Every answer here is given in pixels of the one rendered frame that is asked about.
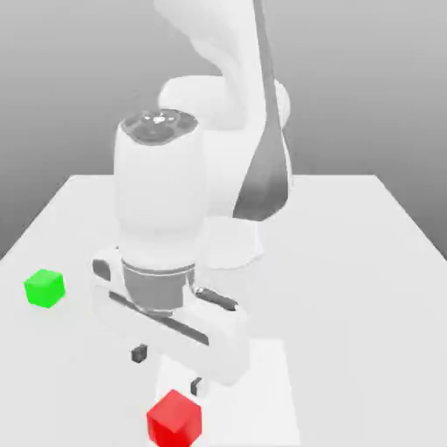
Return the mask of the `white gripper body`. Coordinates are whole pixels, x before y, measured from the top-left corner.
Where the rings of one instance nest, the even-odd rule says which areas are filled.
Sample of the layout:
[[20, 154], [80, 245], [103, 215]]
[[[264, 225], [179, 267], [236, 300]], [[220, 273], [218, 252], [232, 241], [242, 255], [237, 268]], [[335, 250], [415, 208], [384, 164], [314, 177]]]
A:
[[119, 285], [95, 279], [93, 309], [100, 320], [136, 345], [146, 344], [210, 381], [235, 384], [250, 366], [244, 310], [234, 306], [231, 311], [196, 298], [188, 286], [183, 290], [186, 305], [160, 318], [136, 309]]

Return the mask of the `small red cube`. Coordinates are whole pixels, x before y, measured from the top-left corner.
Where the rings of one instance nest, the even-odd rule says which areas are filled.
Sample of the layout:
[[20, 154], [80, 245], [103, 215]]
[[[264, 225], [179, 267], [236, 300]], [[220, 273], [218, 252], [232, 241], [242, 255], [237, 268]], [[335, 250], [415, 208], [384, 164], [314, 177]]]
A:
[[203, 433], [201, 406], [174, 389], [146, 417], [149, 439], [158, 447], [190, 447]]

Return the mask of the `small green cube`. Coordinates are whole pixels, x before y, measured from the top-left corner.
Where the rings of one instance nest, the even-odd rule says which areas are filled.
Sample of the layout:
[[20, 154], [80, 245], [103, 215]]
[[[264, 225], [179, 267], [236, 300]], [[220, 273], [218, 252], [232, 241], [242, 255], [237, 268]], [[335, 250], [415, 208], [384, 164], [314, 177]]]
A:
[[65, 297], [65, 283], [60, 272], [40, 269], [24, 281], [28, 302], [34, 306], [51, 308]]

